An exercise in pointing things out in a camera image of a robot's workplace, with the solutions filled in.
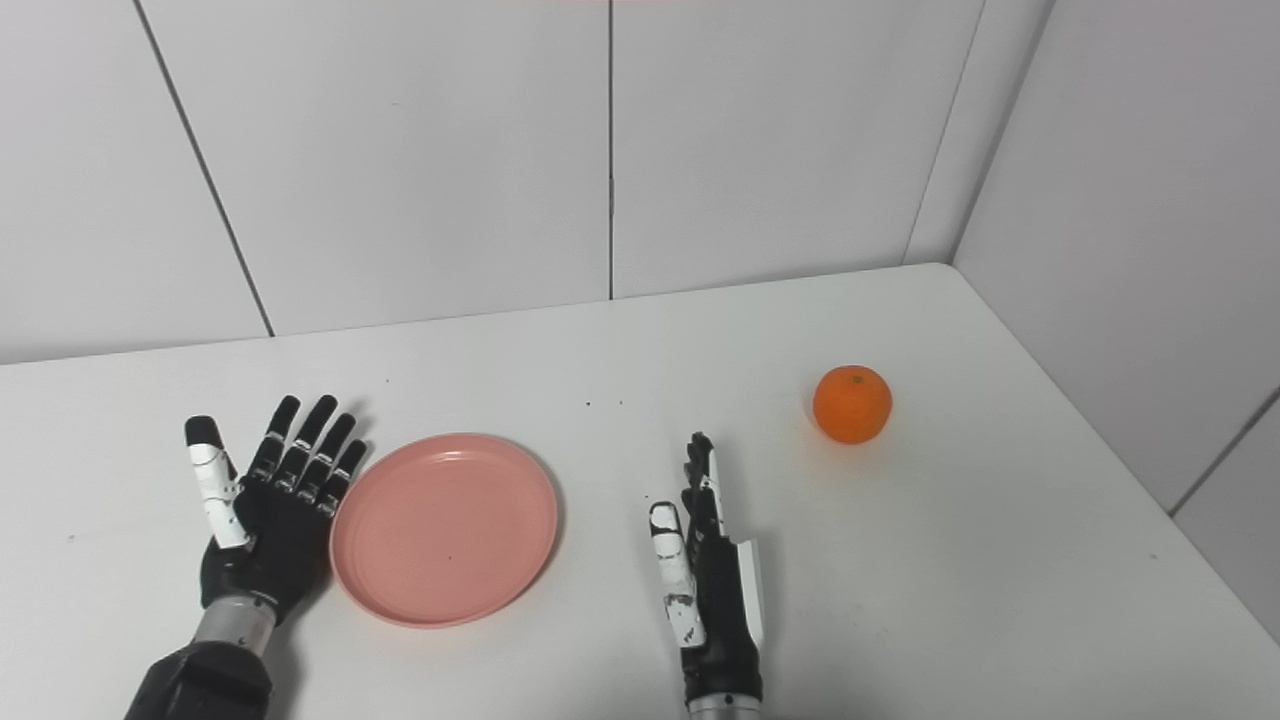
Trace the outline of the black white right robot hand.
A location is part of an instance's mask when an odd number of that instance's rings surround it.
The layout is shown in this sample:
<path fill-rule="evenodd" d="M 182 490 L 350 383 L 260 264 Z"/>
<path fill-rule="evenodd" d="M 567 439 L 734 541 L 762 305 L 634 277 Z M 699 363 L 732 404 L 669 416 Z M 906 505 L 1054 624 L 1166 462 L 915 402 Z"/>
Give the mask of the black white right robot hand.
<path fill-rule="evenodd" d="M 681 502 L 655 502 L 649 532 L 690 719 L 760 719 L 764 635 L 759 553 L 724 521 L 716 446 L 691 436 Z"/>

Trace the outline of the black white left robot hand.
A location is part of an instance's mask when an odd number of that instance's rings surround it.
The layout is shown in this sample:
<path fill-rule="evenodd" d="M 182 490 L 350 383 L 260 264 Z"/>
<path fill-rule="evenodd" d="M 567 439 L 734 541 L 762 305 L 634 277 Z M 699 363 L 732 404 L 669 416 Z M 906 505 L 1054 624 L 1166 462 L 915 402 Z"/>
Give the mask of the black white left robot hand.
<path fill-rule="evenodd" d="M 211 528 L 200 565 L 200 603 L 268 606 L 276 624 L 328 575 L 332 528 L 369 446 L 356 419 L 324 395 L 297 427 L 301 401 L 276 406 L 255 455 L 237 471 L 214 418 L 189 416 L 186 445 Z"/>

